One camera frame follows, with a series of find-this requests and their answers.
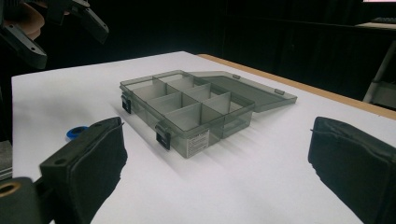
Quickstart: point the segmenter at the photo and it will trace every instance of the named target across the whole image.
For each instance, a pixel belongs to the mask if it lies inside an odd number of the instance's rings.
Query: white table surface
[[[295,105],[253,114],[250,127],[184,159],[121,107],[120,82],[172,70],[228,71],[297,95]],[[71,128],[121,117],[128,161],[92,223],[361,223],[307,160],[317,116],[339,119],[396,146],[396,120],[187,52],[12,78],[14,177],[66,144]]]

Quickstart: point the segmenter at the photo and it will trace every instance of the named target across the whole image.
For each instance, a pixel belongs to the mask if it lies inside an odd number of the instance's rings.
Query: box lid
[[[297,100],[297,96],[295,95],[228,72],[211,71],[189,73],[254,101],[255,107],[253,111],[256,113],[278,108],[283,105],[295,104]]]

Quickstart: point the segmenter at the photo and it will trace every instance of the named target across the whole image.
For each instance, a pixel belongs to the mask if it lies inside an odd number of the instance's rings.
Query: plastic organizer box
[[[297,97],[226,72],[172,71],[120,83],[122,107],[156,132],[166,149],[189,158],[250,125],[253,112]]]

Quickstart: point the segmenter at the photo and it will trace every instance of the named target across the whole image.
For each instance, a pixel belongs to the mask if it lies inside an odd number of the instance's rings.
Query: box latch
[[[122,99],[122,108],[124,108],[126,112],[131,114],[132,113],[131,100],[128,100],[128,98],[124,95],[121,96],[121,99]]]
[[[169,150],[171,148],[171,134],[167,131],[167,128],[164,128],[161,124],[157,124],[155,125],[155,131],[157,132],[157,141],[166,150]]]

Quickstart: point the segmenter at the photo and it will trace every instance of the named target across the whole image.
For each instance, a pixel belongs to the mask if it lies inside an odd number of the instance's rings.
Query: black background
[[[79,19],[47,23],[36,42],[47,52],[45,70],[106,63],[184,50],[206,53],[362,100],[394,32],[358,29],[375,17],[395,17],[394,5],[361,0],[91,0],[108,25],[104,45]],[[45,16],[46,10],[39,8]],[[13,62],[3,73],[38,71]],[[387,72],[392,81],[394,66]]]

